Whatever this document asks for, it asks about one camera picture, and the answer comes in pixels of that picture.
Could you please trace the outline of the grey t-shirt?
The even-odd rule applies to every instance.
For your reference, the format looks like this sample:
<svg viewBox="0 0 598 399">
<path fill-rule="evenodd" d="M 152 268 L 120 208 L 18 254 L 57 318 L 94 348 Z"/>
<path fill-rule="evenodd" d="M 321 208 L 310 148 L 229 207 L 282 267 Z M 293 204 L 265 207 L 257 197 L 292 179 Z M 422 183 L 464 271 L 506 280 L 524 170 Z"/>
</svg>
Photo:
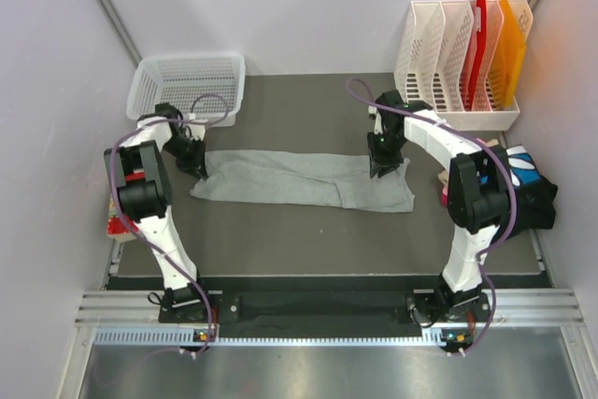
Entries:
<svg viewBox="0 0 598 399">
<path fill-rule="evenodd" d="M 213 150 L 206 154 L 206 164 L 208 178 L 190 190 L 196 199 L 376 213 L 414 210 L 406 167 L 383 178 L 370 178 L 366 155 Z"/>
</svg>

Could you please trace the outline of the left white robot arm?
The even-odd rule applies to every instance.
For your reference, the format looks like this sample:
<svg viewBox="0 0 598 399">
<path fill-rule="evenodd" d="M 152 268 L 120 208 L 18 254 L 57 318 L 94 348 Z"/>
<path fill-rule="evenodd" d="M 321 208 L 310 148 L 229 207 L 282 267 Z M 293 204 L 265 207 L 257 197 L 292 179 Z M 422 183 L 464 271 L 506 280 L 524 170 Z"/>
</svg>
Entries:
<svg viewBox="0 0 598 399">
<path fill-rule="evenodd" d="M 205 130 L 203 123 L 161 103 L 139 118 L 134 131 L 104 151 L 117 217 L 150 248 L 161 269 L 164 294 L 156 297 L 155 304 L 162 322 L 214 321 L 212 300 L 175 225 L 173 190 L 162 157 L 168 152 L 180 171 L 205 179 Z"/>
</svg>

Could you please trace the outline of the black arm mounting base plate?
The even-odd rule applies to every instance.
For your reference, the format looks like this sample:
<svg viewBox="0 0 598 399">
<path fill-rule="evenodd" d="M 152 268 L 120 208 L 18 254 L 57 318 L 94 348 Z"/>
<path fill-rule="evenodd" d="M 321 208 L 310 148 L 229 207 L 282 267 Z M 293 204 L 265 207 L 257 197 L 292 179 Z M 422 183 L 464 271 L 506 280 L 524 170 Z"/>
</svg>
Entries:
<svg viewBox="0 0 598 399">
<path fill-rule="evenodd" d="M 437 292 L 238 292 L 161 306 L 159 321 L 196 323 L 212 320 L 226 334 L 274 333 L 300 338 L 362 326 L 388 333 L 399 326 L 426 327 L 438 321 L 477 314 L 488 304 L 480 293 L 452 304 Z"/>
</svg>

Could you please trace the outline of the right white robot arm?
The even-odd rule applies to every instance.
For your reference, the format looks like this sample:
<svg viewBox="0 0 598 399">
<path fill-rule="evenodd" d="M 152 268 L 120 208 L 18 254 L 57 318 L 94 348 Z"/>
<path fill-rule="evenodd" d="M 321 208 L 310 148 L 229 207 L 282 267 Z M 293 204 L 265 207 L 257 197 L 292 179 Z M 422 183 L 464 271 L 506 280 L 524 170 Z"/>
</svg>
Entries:
<svg viewBox="0 0 598 399">
<path fill-rule="evenodd" d="M 448 214 L 454 234 L 448 262 L 431 296 L 415 299 L 413 321 L 429 327 L 465 314 L 480 296 L 485 249 L 508 220 L 510 185 L 505 150 L 465 138 L 443 124 L 423 101 L 407 103 L 396 90 L 383 93 L 368 114 L 369 175 L 383 178 L 404 161 L 405 143 L 418 145 L 448 172 Z"/>
</svg>

